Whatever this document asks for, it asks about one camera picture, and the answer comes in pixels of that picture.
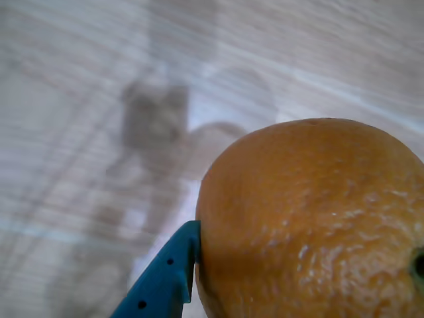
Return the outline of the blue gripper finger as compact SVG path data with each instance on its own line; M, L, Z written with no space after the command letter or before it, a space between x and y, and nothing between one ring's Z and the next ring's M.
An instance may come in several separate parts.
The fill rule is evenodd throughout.
M181 318L191 302L193 271L201 258L199 221L184 223L162 247L111 318Z

